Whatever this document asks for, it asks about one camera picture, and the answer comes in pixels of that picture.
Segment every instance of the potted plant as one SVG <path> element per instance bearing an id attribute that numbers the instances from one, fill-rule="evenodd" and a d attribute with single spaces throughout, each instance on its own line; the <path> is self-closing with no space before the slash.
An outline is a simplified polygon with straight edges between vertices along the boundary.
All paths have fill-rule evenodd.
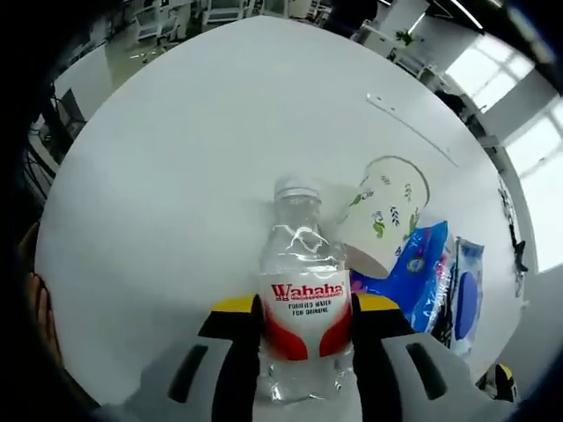
<path id="1" fill-rule="evenodd" d="M 404 29 L 403 31 L 397 31 L 395 33 L 395 39 L 397 41 L 403 41 L 403 43 L 405 43 L 405 46 L 408 46 L 414 41 L 413 36 L 406 29 Z"/>

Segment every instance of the water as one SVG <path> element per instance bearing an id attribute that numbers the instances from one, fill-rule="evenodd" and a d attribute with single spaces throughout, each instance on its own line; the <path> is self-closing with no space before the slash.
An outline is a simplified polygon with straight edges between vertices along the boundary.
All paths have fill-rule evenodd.
<path id="1" fill-rule="evenodd" d="M 318 225 L 318 193 L 294 178 L 276 184 L 276 223 L 260 259 L 266 330 L 257 396 L 327 399 L 351 370 L 345 255 Z"/>

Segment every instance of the snack package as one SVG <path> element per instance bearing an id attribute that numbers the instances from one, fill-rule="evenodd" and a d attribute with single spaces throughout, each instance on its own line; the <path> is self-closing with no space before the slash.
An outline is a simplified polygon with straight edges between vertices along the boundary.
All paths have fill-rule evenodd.
<path id="1" fill-rule="evenodd" d="M 431 331 L 448 297 L 455 262 L 447 222 L 416 228 L 387 279 L 372 279 L 351 271 L 352 291 L 390 298 L 416 331 Z"/>
<path id="2" fill-rule="evenodd" d="M 471 352 L 483 301 L 484 246 L 457 238 L 457 265 L 451 296 L 450 350 L 466 359 Z"/>

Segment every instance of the window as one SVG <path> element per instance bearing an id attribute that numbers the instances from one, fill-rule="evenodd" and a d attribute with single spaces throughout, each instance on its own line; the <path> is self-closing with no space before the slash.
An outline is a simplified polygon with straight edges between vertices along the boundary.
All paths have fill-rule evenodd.
<path id="1" fill-rule="evenodd" d="M 563 264 L 563 100 L 507 146 L 522 189 L 536 243 L 537 268 Z"/>
<path id="2" fill-rule="evenodd" d="M 485 35 L 467 48 L 446 73 L 486 112 L 533 68 L 527 57 L 495 37 Z"/>

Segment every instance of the paper cup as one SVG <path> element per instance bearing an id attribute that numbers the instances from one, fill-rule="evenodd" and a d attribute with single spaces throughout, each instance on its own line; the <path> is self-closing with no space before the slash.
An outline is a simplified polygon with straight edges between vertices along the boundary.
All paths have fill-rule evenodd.
<path id="1" fill-rule="evenodd" d="M 399 156 L 382 156 L 366 167 L 364 179 L 338 221 L 349 268 L 385 279 L 428 204 L 422 172 Z"/>

